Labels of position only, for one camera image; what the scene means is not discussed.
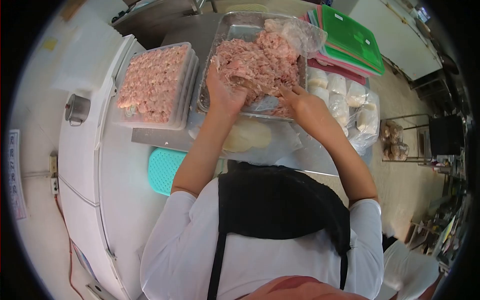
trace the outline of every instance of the red wire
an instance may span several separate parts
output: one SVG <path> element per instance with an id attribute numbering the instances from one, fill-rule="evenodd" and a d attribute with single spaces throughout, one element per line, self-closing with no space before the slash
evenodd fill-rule
<path id="1" fill-rule="evenodd" d="M 70 282 L 70 286 L 73 288 L 73 290 L 77 292 L 78 296 L 80 296 L 80 298 L 82 298 L 82 300 L 85 300 L 82 297 L 82 295 L 80 294 L 80 292 L 72 284 L 72 239 L 70 239 L 70 233 L 68 233 L 67 223 L 65 222 L 65 217 L 63 216 L 63 212 L 60 209 L 60 205 L 59 205 L 57 195 L 55 195 L 55 203 L 57 204 L 57 208 L 59 210 L 61 218 L 63 219 L 63 223 L 65 224 L 65 229 L 67 229 L 68 247 L 69 247 L 69 252 L 70 252 L 70 266 L 68 268 L 68 281 Z"/>

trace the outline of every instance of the sticker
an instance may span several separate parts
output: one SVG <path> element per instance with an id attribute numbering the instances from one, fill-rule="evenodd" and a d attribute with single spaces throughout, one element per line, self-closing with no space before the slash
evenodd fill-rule
<path id="1" fill-rule="evenodd" d="M 131 117 L 132 115 L 136 115 L 136 114 L 137 114 L 137 108 L 135 105 L 131 105 L 130 107 L 125 108 L 125 115 L 127 117 Z"/>
<path id="2" fill-rule="evenodd" d="M 20 146 L 20 130 L 12 129 L 8 138 L 8 165 L 7 177 L 10 191 L 10 203 L 16 220 L 27 217 L 24 193 L 22 189 L 22 177 L 20 176 L 20 162 L 18 149 Z"/>
<path id="3" fill-rule="evenodd" d="M 73 240 L 71 240 L 72 242 L 72 246 L 73 246 L 73 249 L 75 250 L 75 253 L 77 254 L 77 257 L 78 257 L 78 260 L 80 261 L 80 264 L 82 265 L 82 267 L 88 272 L 90 273 L 90 275 L 95 279 L 97 280 L 96 276 L 95 276 L 95 273 L 93 273 L 93 269 L 90 265 L 90 263 L 88 262 L 88 259 L 85 257 L 84 253 L 80 250 L 80 248 L 78 248 L 77 245 L 75 245 L 75 243 L 73 242 Z"/>

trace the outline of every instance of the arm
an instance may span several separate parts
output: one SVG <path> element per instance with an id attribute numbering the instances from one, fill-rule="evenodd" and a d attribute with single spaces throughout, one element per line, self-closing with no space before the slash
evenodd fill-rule
<path id="1" fill-rule="evenodd" d="M 210 108 L 197 138 L 173 178 L 170 193 L 185 191 L 198 197 L 212 180 L 223 142 L 247 96 L 245 88 L 226 89 L 214 64 L 210 64 L 206 84 Z"/>
<path id="2" fill-rule="evenodd" d="M 292 91 L 283 87 L 280 90 L 292 107 L 295 121 L 332 157 L 349 205 L 361 199 L 378 202 L 377 188 L 367 165 L 353 149 L 325 102 L 299 86 L 294 86 Z"/>

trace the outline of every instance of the green cutting board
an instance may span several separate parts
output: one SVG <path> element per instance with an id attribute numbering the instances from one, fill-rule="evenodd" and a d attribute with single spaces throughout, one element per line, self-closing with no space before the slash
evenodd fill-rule
<path id="1" fill-rule="evenodd" d="M 323 30 L 328 33 L 328 43 L 364 59 L 380 73 L 385 72 L 377 41 L 368 28 L 328 5 L 322 5 L 322 23 Z M 337 54 L 329 50 L 327 53 L 332 57 Z"/>

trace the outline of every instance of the ground meat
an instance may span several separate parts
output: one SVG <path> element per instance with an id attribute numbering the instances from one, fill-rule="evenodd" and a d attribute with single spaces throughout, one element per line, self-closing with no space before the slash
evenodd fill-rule
<path id="1" fill-rule="evenodd" d="M 144 122 L 167 123 L 173 101 L 178 96 L 178 84 L 188 46 L 145 52 L 130 60 L 117 106 L 133 106 Z"/>
<path id="2" fill-rule="evenodd" d="M 250 89 L 245 101 L 247 106 L 261 100 L 265 94 L 281 97 L 279 86 L 291 88 L 299 82 L 299 55 L 284 38 L 271 32 L 276 26 L 275 22 L 265 21 L 266 31 L 260 32 L 254 42 L 241 39 L 223 41 L 212 57 L 212 63 L 217 64 L 220 78 L 226 85 L 238 85 L 235 76 L 253 83 L 254 88 Z M 271 113 L 291 116 L 283 98 Z"/>
<path id="3" fill-rule="evenodd" d="M 292 113 L 290 112 L 290 108 L 285 101 L 285 98 L 278 97 L 277 107 L 274 110 L 269 111 L 267 114 L 271 116 L 291 118 Z"/>

